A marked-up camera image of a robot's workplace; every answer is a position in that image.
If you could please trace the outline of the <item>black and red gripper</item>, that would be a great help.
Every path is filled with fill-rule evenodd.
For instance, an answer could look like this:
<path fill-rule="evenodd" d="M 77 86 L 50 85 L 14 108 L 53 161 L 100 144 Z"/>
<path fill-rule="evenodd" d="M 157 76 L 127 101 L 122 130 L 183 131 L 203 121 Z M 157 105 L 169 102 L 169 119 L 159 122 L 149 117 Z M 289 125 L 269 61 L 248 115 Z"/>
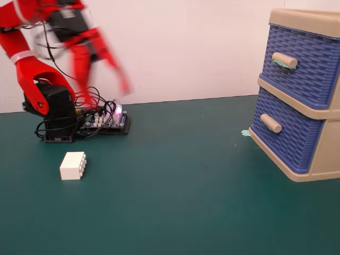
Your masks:
<path fill-rule="evenodd" d="M 107 46 L 98 28 L 91 28 L 85 20 L 82 4 L 56 4 L 49 7 L 49 25 L 52 32 L 63 46 L 72 53 L 73 77 L 84 95 L 86 105 L 91 104 L 88 81 L 91 57 L 101 57 L 119 79 L 122 95 L 128 95 L 132 89 L 123 67 Z"/>

